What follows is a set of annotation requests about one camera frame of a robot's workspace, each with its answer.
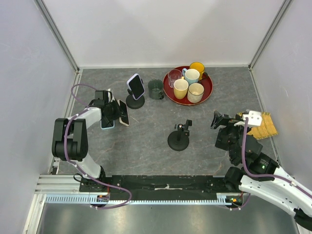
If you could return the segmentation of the cream case phone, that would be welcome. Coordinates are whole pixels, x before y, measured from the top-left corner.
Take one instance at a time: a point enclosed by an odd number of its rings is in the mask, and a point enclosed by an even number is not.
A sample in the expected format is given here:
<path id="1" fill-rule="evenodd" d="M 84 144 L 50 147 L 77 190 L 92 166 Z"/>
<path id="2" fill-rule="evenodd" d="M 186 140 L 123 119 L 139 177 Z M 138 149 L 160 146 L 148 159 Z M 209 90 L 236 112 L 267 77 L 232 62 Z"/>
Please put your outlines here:
<path id="1" fill-rule="evenodd" d="M 118 100 L 117 101 L 119 106 L 120 106 L 120 117 L 119 117 L 119 122 L 125 126 L 130 126 L 130 122 L 129 122 L 129 116 L 128 116 L 128 109 L 127 109 L 127 105 L 125 102 L 123 102 L 122 100 Z"/>

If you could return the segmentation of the blue case phone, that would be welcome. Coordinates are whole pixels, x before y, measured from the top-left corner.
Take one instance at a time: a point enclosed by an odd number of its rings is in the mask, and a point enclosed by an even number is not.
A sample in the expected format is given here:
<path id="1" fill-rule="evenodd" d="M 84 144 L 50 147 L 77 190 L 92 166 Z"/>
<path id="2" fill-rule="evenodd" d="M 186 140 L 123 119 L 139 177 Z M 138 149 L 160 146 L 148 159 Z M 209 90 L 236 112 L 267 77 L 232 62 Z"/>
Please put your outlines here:
<path id="1" fill-rule="evenodd" d="M 112 129 L 115 127 L 115 120 L 109 120 L 107 117 L 102 117 L 100 126 L 102 130 Z"/>

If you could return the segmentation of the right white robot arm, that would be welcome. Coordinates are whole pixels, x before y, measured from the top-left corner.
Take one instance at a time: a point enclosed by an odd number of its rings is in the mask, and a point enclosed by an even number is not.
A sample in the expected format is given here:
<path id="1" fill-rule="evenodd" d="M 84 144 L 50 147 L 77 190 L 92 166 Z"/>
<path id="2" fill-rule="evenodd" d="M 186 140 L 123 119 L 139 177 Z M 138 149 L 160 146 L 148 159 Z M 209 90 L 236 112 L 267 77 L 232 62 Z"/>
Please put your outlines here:
<path id="1" fill-rule="evenodd" d="M 264 122 L 262 112 L 247 110 L 234 118 L 214 112 L 211 129 L 218 129 L 215 146 L 229 153 L 232 167 L 223 186 L 229 192 L 255 195 L 287 212 L 301 227 L 312 229 L 312 192 L 262 152 L 249 132 Z"/>

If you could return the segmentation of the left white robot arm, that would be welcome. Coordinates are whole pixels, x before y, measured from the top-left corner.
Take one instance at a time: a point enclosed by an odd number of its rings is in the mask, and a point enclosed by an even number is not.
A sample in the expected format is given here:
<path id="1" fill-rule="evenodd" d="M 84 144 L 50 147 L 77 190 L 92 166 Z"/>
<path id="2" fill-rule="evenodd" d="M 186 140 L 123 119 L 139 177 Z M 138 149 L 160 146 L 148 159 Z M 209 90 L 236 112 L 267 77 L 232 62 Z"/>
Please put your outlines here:
<path id="1" fill-rule="evenodd" d="M 121 113 L 118 102 L 108 89 L 95 91 L 95 98 L 81 112 L 55 120 L 52 155 L 76 167 L 97 192 L 105 190 L 107 180 L 103 167 L 89 154 L 87 130 L 96 123 L 103 130 L 112 129 Z"/>

